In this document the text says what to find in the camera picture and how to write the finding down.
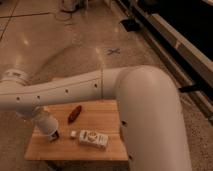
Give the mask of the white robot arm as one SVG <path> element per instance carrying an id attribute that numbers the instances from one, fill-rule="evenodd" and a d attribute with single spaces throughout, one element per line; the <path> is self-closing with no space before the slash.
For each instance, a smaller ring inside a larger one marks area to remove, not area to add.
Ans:
<path id="1" fill-rule="evenodd" d="M 32 119 L 48 138 L 59 123 L 45 106 L 98 99 L 117 101 L 131 171 L 192 171 L 178 90 L 159 68 L 101 69 L 36 85 L 17 69 L 0 78 L 0 110 Z"/>

